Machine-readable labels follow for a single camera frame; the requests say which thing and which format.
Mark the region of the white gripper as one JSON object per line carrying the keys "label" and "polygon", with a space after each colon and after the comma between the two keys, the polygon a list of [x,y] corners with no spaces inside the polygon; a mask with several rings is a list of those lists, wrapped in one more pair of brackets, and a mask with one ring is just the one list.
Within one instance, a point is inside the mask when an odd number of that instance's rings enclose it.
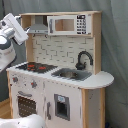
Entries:
{"label": "white gripper", "polygon": [[21,45],[28,39],[28,35],[18,23],[17,19],[18,16],[14,16],[12,13],[7,14],[0,21],[0,28],[3,35],[7,38],[14,38],[17,44]]}

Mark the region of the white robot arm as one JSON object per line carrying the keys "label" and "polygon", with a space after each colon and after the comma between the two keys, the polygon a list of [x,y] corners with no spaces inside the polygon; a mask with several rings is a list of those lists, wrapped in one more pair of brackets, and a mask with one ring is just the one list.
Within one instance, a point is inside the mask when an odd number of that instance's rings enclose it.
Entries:
{"label": "white robot arm", "polygon": [[[11,64],[16,53],[11,40],[21,45],[28,39],[27,33],[17,21],[17,16],[7,14],[0,20],[0,73]],[[20,119],[0,119],[0,128],[22,128]]]}

